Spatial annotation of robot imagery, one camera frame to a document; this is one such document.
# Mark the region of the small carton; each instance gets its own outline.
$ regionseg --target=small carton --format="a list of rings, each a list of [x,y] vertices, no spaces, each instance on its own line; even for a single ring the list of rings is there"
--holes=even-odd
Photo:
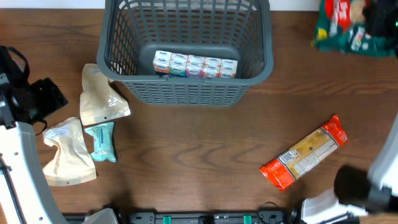
[[[170,59],[154,58],[152,62],[158,75],[170,75]]]
[[[205,63],[205,57],[188,55],[188,62]]]
[[[179,60],[179,61],[187,62],[188,61],[188,55],[172,53],[172,60],[175,60],[175,61]]]
[[[203,76],[203,64],[198,62],[187,63],[187,77],[201,78]]]
[[[221,66],[237,67],[238,66],[238,61],[229,60],[229,59],[222,59],[221,60]]]
[[[219,77],[219,75],[220,75],[219,66],[214,66],[214,65],[203,66],[203,77],[215,78]]]
[[[172,77],[186,77],[185,68],[187,63],[179,60],[170,61],[170,76]]]
[[[163,50],[157,50],[155,53],[155,58],[162,58],[162,59],[170,60],[172,58],[172,53],[166,52]]]
[[[221,66],[220,78],[235,78],[236,67],[232,66]]]
[[[205,58],[205,65],[214,65],[214,66],[221,66],[221,59],[220,58]]]

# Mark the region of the brown wooden surface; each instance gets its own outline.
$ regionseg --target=brown wooden surface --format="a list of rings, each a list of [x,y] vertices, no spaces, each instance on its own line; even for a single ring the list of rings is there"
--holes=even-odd
[[[115,120],[119,161],[95,162],[94,181],[51,187],[61,211],[84,213],[115,198],[160,212],[255,210],[265,201],[291,206],[331,188],[343,164],[367,169],[398,111],[397,60],[317,52],[310,46],[317,16],[272,13],[274,71],[232,107],[150,106],[117,83],[134,113]],[[31,82],[50,77],[69,100],[49,126],[79,117],[81,70],[96,62],[102,19],[102,10],[0,10],[0,44],[28,58]],[[258,168],[333,114],[350,142],[279,192]],[[92,138],[85,140],[91,152]],[[41,135],[37,149],[43,166],[57,150]],[[363,219],[396,222],[393,215]]]

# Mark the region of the gray plastic basket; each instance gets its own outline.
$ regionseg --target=gray plastic basket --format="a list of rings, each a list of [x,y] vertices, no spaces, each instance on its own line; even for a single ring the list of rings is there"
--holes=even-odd
[[[238,60],[236,78],[160,77],[156,50]],[[106,0],[97,63],[146,103],[232,105],[274,66],[269,2]]]

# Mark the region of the chip bag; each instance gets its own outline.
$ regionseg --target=chip bag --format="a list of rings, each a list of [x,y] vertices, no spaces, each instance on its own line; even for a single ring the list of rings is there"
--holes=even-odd
[[[329,122],[260,168],[279,190],[285,190],[347,142],[347,134],[334,115]]]
[[[107,159],[116,162],[112,143],[113,126],[113,122],[108,122],[85,129],[85,132],[94,138],[94,152],[90,154],[94,161],[101,162]]]
[[[321,51],[373,57],[395,56],[394,38],[373,37],[366,33],[363,11],[375,0],[321,0],[315,40],[312,45]]]

